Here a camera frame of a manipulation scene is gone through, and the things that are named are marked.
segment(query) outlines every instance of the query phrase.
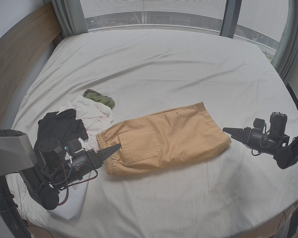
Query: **khaki pants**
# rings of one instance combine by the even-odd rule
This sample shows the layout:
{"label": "khaki pants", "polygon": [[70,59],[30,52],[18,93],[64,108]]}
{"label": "khaki pants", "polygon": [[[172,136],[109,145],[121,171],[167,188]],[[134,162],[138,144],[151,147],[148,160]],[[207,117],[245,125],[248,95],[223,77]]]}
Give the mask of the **khaki pants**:
{"label": "khaki pants", "polygon": [[107,173],[116,175],[213,158],[231,143],[202,102],[117,123],[96,138],[101,149],[121,143],[105,160]]}

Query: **wooden headboard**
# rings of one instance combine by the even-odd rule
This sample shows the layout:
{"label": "wooden headboard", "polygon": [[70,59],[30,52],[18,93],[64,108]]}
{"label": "wooden headboard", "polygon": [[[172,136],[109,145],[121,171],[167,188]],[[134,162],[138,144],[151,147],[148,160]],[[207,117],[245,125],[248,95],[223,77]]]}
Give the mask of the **wooden headboard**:
{"label": "wooden headboard", "polygon": [[53,41],[61,41],[61,28],[52,3],[41,6],[0,38],[0,122],[13,93],[28,70]]}

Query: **white bed sheet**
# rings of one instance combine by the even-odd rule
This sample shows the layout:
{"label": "white bed sheet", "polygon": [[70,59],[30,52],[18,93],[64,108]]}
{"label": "white bed sheet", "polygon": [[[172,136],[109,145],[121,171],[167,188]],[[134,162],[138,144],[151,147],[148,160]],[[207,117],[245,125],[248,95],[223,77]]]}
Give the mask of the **white bed sheet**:
{"label": "white bed sheet", "polygon": [[[286,134],[298,133],[297,109],[257,46],[158,29],[64,39],[24,97],[13,129],[34,144],[38,120],[88,88],[115,100],[112,124],[203,101],[220,128],[252,127],[256,117],[269,123],[271,112],[281,111]],[[233,140],[217,158],[190,166],[129,177],[101,168],[80,217],[68,221],[34,202],[18,175],[8,182],[23,217],[66,237],[228,237],[298,199],[297,167],[281,170],[272,156],[253,157]]]}

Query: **gray curtain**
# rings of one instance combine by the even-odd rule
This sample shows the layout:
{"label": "gray curtain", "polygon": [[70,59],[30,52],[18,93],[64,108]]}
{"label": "gray curtain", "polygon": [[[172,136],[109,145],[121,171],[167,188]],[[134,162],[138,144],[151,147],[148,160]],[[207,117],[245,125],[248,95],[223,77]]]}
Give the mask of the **gray curtain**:
{"label": "gray curtain", "polygon": [[271,63],[280,75],[281,79],[288,84],[291,80],[291,72],[297,67],[298,59],[298,0],[289,0],[289,12],[287,23]]}
{"label": "gray curtain", "polygon": [[88,33],[80,0],[43,0],[44,4],[52,2],[57,19],[61,26],[62,39]]}

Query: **building exterior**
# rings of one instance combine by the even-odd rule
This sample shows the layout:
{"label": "building exterior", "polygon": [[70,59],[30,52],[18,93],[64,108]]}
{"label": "building exterior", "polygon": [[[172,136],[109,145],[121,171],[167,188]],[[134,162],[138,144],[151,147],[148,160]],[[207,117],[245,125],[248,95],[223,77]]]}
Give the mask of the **building exterior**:
{"label": "building exterior", "polygon": [[[81,0],[89,32],[162,28],[219,35],[226,0]],[[274,55],[288,16],[288,0],[242,0],[234,39]]]}

